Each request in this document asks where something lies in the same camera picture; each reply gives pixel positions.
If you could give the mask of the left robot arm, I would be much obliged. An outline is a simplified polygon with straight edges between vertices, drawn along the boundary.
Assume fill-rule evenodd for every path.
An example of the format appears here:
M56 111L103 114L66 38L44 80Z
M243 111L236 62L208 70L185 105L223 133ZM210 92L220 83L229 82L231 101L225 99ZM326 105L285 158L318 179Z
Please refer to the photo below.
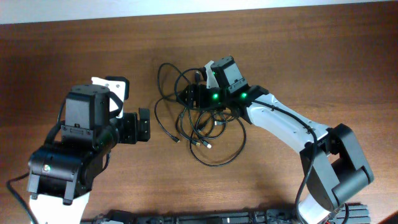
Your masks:
M80 223L112 148L150 139L150 111L141 108L119 117L122 108L122 99L106 86L72 87L65 98L65 119L28 162L35 223Z

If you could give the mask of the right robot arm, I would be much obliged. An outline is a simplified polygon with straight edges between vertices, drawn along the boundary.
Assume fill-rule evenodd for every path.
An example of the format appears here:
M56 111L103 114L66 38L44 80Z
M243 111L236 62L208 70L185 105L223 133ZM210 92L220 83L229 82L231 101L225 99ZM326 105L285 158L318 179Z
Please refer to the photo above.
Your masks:
M205 84L176 91L187 109L229 109L235 118L270 132L299 154L304 178L295 199L298 223L321 223L347 209L346 201L374 181L374 174L353 130L331 128L283 105L259 85L249 85L232 56L199 68Z

